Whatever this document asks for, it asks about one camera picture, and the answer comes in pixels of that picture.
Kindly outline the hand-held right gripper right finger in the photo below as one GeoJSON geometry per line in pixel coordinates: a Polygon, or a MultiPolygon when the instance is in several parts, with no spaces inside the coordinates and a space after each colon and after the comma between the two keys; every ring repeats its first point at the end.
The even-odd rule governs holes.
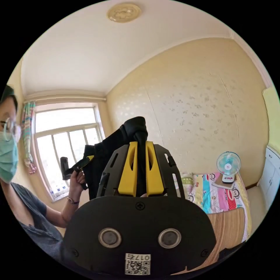
{"type": "Polygon", "coordinates": [[[146,154],[146,193],[147,196],[162,195],[164,186],[159,170],[154,144],[147,141],[145,145],[146,154]]]}

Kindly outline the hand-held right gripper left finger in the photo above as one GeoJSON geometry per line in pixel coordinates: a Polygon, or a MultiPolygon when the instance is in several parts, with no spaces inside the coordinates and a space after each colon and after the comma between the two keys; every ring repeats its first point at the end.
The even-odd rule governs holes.
{"type": "Polygon", "coordinates": [[[130,142],[123,172],[118,186],[118,193],[126,196],[136,196],[138,173],[138,143],[130,142]]]}

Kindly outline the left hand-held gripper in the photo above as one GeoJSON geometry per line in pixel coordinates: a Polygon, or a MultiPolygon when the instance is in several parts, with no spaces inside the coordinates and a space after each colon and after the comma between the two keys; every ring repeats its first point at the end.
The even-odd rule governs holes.
{"type": "MultiPolygon", "coordinates": [[[[79,173],[83,172],[83,168],[90,162],[92,161],[92,159],[94,158],[94,155],[90,155],[87,156],[86,158],[80,160],[79,162],[77,162],[73,167],[72,167],[72,174],[71,176],[74,175],[79,175],[79,173]]],[[[86,190],[87,184],[85,182],[85,179],[80,179],[81,182],[79,182],[79,184],[81,185],[83,190],[86,190]]]]}

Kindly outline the person's left hand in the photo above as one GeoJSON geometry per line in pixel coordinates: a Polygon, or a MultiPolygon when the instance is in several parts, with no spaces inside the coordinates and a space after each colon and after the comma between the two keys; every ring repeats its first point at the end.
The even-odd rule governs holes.
{"type": "Polygon", "coordinates": [[[78,202],[83,192],[82,184],[85,183],[85,176],[83,171],[73,171],[70,177],[69,198],[74,202],[78,202]]]}

